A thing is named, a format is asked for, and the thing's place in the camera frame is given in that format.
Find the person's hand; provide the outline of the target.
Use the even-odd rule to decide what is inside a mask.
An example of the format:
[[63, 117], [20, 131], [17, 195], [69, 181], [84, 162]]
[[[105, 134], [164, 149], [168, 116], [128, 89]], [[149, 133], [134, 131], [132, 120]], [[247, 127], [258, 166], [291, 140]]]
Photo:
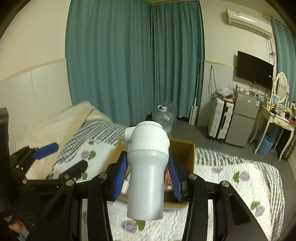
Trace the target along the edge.
[[27, 231], [26, 226], [19, 219], [15, 219], [14, 221], [10, 222], [9, 228], [17, 233]]

